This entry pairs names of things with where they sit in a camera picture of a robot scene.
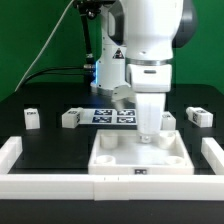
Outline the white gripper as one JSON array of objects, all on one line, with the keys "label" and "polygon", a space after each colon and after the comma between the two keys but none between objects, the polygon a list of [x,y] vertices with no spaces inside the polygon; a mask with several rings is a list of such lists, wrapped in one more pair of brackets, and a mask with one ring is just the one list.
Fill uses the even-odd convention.
[{"label": "white gripper", "polygon": [[140,136],[154,136],[161,130],[166,93],[171,89],[172,66],[128,64],[126,78],[135,95],[137,130]]}]

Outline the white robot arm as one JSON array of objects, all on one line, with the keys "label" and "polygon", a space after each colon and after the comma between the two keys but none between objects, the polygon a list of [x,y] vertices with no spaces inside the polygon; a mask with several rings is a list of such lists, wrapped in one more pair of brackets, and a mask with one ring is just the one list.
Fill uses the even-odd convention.
[{"label": "white robot arm", "polygon": [[102,53],[96,62],[96,93],[111,94],[117,107],[134,100],[140,140],[161,130],[171,89],[173,50],[197,27],[193,0],[94,0],[100,9]]}]

